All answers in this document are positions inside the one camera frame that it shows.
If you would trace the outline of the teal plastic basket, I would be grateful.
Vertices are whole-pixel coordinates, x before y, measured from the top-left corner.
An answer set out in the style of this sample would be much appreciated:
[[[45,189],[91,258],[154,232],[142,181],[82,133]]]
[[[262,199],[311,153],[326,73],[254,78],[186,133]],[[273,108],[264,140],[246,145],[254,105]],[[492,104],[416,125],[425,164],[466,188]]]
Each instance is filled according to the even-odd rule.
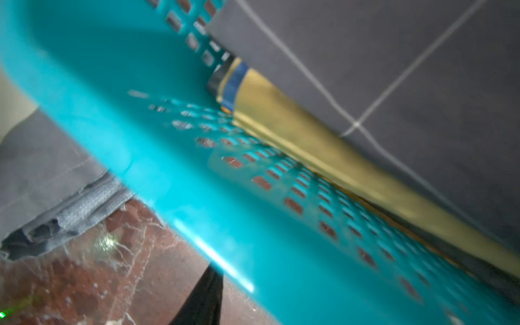
[[[9,78],[284,324],[518,324],[519,308],[232,124],[223,1],[2,1]]]

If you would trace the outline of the dark grey checked pillowcase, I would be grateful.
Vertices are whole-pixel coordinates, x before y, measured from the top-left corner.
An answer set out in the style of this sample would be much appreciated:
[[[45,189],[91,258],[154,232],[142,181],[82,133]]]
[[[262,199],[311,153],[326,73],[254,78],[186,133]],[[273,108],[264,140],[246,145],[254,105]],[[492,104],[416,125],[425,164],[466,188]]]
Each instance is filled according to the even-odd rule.
[[[519,250],[518,1],[228,1],[208,31],[367,159]]]

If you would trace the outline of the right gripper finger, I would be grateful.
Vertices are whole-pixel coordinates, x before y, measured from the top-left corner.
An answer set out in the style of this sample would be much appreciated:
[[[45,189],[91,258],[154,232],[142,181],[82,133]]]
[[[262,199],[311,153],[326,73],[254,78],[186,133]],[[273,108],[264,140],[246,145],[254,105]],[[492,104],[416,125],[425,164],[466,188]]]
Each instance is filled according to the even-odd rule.
[[[169,325],[220,325],[223,275],[209,264]]]

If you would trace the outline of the pale yellow zigzag pillowcase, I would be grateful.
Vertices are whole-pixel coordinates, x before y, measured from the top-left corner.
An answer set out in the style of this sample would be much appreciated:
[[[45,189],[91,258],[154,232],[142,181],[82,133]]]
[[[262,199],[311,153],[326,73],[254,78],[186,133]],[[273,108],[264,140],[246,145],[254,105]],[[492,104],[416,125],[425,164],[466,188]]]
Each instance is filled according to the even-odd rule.
[[[364,158],[242,60],[219,66],[207,87],[235,126],[361,198],[407,234],[470,270],[487,265],[519,275],[517,253]]]

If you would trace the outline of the beige and grey pillowcase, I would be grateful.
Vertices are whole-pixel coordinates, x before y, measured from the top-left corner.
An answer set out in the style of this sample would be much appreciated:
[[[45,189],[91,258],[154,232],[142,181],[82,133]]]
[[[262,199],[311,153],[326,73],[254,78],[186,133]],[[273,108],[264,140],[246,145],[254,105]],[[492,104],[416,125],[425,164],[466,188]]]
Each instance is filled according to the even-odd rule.
[[[44,255],[132,197],[1,74],[1,260]]]

